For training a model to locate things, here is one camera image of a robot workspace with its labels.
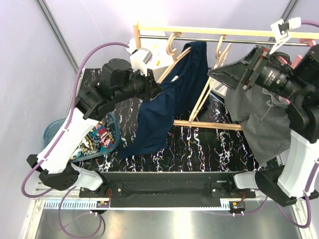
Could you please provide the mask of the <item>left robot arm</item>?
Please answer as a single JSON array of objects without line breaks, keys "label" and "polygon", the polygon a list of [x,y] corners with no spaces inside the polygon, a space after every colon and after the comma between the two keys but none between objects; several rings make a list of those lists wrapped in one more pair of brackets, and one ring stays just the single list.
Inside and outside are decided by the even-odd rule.
[{"label": "left robot arm", "polygon": [[104,64],[98,81],[80,89],[75,108],[39,154],[27,158],[37,170],[41,182],[55,190],[70,187],[89,189],[96,197],[103,197],[108,185],[96,171],[80,168],[69,161],[71,154],[84,136],[95,127],[115,105],[131,98],[151,101],[163,92],[156,82],[152,69],[133,68],[130,62],[114,58]]}]

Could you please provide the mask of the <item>navy blue shorts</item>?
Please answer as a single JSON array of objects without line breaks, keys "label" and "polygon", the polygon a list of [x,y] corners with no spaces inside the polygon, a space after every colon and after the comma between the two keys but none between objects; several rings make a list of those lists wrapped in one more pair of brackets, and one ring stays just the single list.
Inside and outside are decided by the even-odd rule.
[{"label": "navy blue shorts", "polygon": [[162,81],[163,92],[152,101],[143,101],[138,112],[134,141],[119,150],[123,159],[155,153],[167,147],[167,133],[176,116],[191,111],[208,80],[207,44],[189,42],[184,56]]}]

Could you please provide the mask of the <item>beige hanger of navy shorts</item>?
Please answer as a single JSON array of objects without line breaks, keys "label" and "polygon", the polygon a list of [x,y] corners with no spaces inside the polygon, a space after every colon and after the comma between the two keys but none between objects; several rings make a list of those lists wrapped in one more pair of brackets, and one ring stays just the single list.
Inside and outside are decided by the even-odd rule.
[{"label": "beige hanger of navy shorts", "polygon": [[172,57],[173,62],[165,69],[165,71],[162,73],[162,75],[157,80],[157,83],[161,84],[163,80],[168,76],[168,74],[172,71],[172,69],[177,65],[177,63],[185,57],[188,53],[191,52],[191,47],[186,48],[184,51],[182,51],[179,55],[177,55],[177,49],[172,49],[171,45],[172,42],[177,38],[181,37],[181,32],[173,32],[170,37],[168,38],[168,43],[166,46],[166,53]]}]

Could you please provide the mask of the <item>beige hanger of comic shorts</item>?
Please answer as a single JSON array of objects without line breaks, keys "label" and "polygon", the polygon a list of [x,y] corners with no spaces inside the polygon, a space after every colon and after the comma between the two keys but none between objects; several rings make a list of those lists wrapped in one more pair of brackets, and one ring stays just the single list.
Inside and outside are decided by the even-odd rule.
[{"label": "beige hanger of comic shorts", "polygon": [[[231,47],[231,43],[229,43],[225,49],[223,51],[220,50],[221,48],[221,45],[222,45],[222,42],[226,39],[226,35],[222,35],[220,38],[219,38],[219,41],[218,41],[218,44],[217,44],[217,47],[216,47],[216,51],[215,51],[215,65],[213,67],[213,69],[216,69],[217,67],[219,66],[222,66],[225,61],[226,61],[226,58],[228,56],[228,51],[229,51],[229,48]],[[196,116],[198,115],[199,111],[201,110],[201,108],[203,107],[204,103],[206,102],[211,90],[212,90],[212,86],[213,86],[213,82],[215,80],[211,77],[208,78],[191,114],[190,114],[190,117],[189,117],[189,120],[188,122],[189,123],[192,123],[194,121],[194,119],[196,118]]]}]

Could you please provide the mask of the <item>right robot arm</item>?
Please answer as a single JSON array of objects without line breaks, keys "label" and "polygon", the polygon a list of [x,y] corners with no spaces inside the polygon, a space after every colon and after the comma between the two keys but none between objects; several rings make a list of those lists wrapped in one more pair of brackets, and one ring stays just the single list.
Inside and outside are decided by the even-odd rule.
[{"label": "right robot arm", "polygon": [[291,130],[287,162],[279,169],[256,172],[254,186],[285,207],[297,199],[316,199],[319,157],[319,47],[312,46],[296,67],[275,62],[275,54],[255,46],[244,58],[208,75],[235,90],[260,86],[287,100]]}]

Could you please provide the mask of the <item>colourful comic print shorts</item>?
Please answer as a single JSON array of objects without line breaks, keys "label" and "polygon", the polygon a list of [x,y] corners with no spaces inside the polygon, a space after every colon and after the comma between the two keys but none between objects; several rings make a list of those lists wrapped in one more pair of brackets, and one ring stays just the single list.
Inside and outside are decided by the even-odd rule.
[{"label": "colourful comic print shorts", "polygon": [[113,152],[120,143],[118,121],[112,113],[107,114],[81,140],[69,161],[89,160]]}]

